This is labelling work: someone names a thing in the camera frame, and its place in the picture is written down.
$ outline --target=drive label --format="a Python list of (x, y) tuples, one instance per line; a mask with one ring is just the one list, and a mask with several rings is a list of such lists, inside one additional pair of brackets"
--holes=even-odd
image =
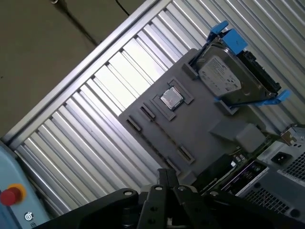
[(242, 88), (230, 68), (215, 55), (199, 70), (199, 76), (217, 97)]

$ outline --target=corrugated metal panel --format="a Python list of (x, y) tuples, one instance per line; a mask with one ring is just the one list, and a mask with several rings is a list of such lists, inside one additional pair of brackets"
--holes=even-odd
[(154, 182), (158, 164), (116, 116), (188, 50), (203, 46), (210, 28), (223, 20), (246, 38), (267, 72), (292, 91), (281, 105), (252, 108), (268, 130), (279, 133), (291, 123), (305, 123), (304, 18), (305, 4), (298, 0), (158, 1), (10, 146), (58, 212), (122, 187), (139, 190)]

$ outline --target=concrete floor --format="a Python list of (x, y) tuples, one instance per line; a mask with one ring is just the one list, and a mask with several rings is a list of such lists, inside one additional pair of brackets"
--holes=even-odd
[[(96, 40), (127, 15), (115, 0), (66, 0)], [(120, 0), (129, 12), (144, 0)], [(92, 50), (48, 0), (3, 0), (0, 7), (0, 136), (6, 134)]]

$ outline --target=light blue control panel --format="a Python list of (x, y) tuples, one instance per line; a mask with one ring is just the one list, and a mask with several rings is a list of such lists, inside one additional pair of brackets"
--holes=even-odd
[(0, 228), (31, 229), (49, 220), (12, 152), (0, 142)]

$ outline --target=red emergency stop button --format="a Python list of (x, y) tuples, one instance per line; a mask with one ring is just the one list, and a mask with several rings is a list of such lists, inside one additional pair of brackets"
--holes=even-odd
[(20, 189), (16, 187), (10, 187), (0, 194), (0, 202), (5, 206), (11, 206), (18, 203), (22, 199), (22, 193)]

